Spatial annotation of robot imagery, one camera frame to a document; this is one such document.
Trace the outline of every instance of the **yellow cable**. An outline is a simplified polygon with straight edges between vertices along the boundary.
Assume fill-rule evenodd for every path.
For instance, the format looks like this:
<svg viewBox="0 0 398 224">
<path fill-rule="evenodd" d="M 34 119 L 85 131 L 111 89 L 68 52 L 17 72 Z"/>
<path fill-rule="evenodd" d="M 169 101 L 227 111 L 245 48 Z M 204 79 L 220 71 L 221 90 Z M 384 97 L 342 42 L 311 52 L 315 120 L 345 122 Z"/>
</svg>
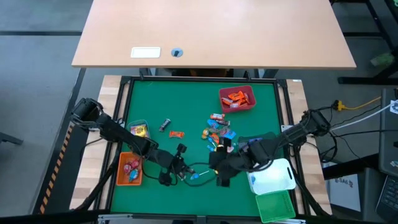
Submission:
<svg viewBox="0 0 398 224">
<path fill-rule="evenodd" d="M 371 100 L 371 101 L 369 101 L 367 103 L 364 103 L 364 104 L 362 104 L 360 106 L 354 107 L 354 108 L 346 107 L 345 105 L 342 104 L 341 101 L 339 101 L 339 103 L 338 103 L 338 111 L 341 111 L 341 110 L 358 110 L 358 109 L 360 109 L 360 108 L 362 108 L 364 106 L 367 106 L 367 105 L 369 105 L 369 104 L 371 104 L 371 103 L 373 103 L 373 102 L 375 102 L 377 100 L 380 100 L 380 99 L 381 99 L 381 96 L 379 96 L 376 99 L 373 99 L 373 100 Z"/>
</svg>

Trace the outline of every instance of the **green table surface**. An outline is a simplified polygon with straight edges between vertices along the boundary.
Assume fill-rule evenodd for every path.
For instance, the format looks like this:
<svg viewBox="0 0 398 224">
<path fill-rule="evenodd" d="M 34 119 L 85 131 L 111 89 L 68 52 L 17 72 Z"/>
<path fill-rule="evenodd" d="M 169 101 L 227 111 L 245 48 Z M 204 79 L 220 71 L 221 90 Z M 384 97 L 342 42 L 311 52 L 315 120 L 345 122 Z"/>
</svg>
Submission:
<svg viewBox="0 0 398 224">
<path fill-rule="evenodd" d="M 218 91 L 221 88 L 247 85 L 247 83 L 222 82 L 162 82 L 135 81 L 127 123 L 144 119 L 149 124 L 150 136 L 159 143 L 159 149 L 172 154 L 179 143 L 187 146 L 182 156 L 187 164 L 208 162 L 210 143 L 201 138 L 208 127 L 207 119 L 212 113 L 221 113 Z M 226 114 L 231 129 L 239 136 L 254 136 L 269 131 L 280 133 L 277 103 L 272 84 L 252 83 L 256 106 L 248 111 Z M 159 132 L 164 120 L 171 119 L 165 132 Z M 183 139 L 169 138 L 170 131 L 183 131 Z M 122 149 L 129 151 L 126 145 Z M 159 176 L 160 167 L 145 162 L 145 171 Z M 209 170 L 208 166 L 193 167 L 198 173 Z M 199 184 L 214 176 L 214 172 L 202 175 Z M 255 195 L 250 191 L 248 178 L 241 172 L 231 179 L 231 185 L 217 187 L 215 180 L 201 187 L 189 187 L 182 181 L 166 187 L 157 180 L 142 178 L 140 186 L 115 186 L 111 211 L 118 213 L 158 213 L 178 215 L 226 215 L 258 217 Z"/>
</svg>

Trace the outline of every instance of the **gray floor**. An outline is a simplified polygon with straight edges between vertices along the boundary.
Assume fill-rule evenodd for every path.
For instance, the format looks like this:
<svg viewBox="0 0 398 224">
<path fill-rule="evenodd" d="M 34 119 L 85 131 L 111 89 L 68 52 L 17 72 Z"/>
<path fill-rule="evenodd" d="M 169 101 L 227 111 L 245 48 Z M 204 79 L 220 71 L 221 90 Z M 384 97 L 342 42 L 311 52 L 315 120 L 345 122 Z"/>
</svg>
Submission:
<svg viewBox="0 0 398 224">
<path fill-rule="evenodd" d="M 92 0 L 0 0 L 0 30 L 82 30 Z M 373 1 L 391 37 L 398 43 L 397 24 L 383 1 Z M 333 6 L 344 31 L 375 31 L 364 5 Z M 24 139 L 21 146 L 0 145 L 0 216 L 30 213 L 51 153 L 62 112 L 67 105 L 78 69 L 70 66 L 78 37 L 0 37 L 0 131 Z M 372 76 L 369 60 L 386 52 L 381 39 L 347 39 L 358 68 L 352 71 L 281 70 L 277 78 L 302 79 L 310 108 L 343 100 L 347 106 L 380 95 L 382 86 L 339 85 L 338 76 Z M 103 75 L 137 75 L 136 69 L 88 69 L 80 97 L 98 96 Z M 333 122 L 360 111 L 334 113 Z M 341 133 L 378 129 L 377 116 Z M 378 135 L 348 136 L 359 156 L 377 152 Z M 328 137 L 317 139 L 320 149 L 332 146 Z M 354 155 L 339 141 L 337 161 Z"/>
</svg>

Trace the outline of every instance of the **orange container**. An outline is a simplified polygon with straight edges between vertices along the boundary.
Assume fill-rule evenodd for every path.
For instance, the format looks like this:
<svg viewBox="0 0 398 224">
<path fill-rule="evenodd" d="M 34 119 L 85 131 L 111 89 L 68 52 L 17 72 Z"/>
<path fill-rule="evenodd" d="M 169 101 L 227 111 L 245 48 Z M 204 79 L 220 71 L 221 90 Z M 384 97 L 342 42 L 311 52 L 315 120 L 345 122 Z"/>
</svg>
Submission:
<svg viewBox="0 0 398 224">
<path fill-rule="evenodd" d="M 127 162 L 130 162 L 133 160 L 140 161 L 139 166 L 138 166 L 138 177 L 135 180 L 133 180 L 132 182 L 129 182 L 129 174 L 124 173 L 123 167 Z M 116 177 L 116 185 L 117 186 L 138 186 L 138 185 L 141 185 L 141 182 L 142 182 L 142 159 L 140 159 L 140 157 L 138 155 L 133 154 L 132 152 L 120 153 L 118 175 Z"/>
</svg>

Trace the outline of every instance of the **white cable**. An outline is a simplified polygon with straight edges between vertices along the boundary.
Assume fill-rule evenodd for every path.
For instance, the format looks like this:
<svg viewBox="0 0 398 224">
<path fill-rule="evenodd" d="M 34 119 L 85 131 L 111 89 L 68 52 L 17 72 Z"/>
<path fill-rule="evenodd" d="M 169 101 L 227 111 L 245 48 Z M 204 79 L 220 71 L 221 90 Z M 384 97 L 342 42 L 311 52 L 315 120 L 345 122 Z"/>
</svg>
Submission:
<svg viewBox="0 0 398 224">
<path fill-rule="evenodd" d="M 350 125 L 352 125 L 352 124 L 356 124 L 356 123 L 358 123 L 358 122 L 364 121 L 364 120 L 366 120 L 366 119 L 368 119 L 368 118 L 370 118 L 370 117 L 372 117 L 372 116 L 374 116 L 374 115 L 376 115 L 376 114 L 378 114 L 378 113 L 384 111 L 385 109 L 389 108 L 391 105 L 393 105 L 393 104 L 395 104 L 395 103 L 398 103 L 398 100 L 396 100 L 396 101 L 390 103 L 388 106 L 386 106 L 386 107 L 384 107 L 384 108 L 381 108 L 379 111 L 376 111 L 376 112 L 374 112 L 373 114 L 370 114 L 369 116 L 366 116 L 366 117 L 364 117 L 364 118 L 362 118 L 362 119 L 359 119 L 359 120 L 357 120 L 357 121 L 354 121 L 354 122 L 351 122 L 351 123 L 348 123 L 348 124 L 344 124 L 344 125 L 335 127 L 335 128 L 333 128 L 333 129 L 331 129 L 330 131 L 334 131 L 334 130 L 337 130 L 337 129 L 340 129 L 340 128 L 345 128 L 345 127 L 350 126 Z"/>
</svg>

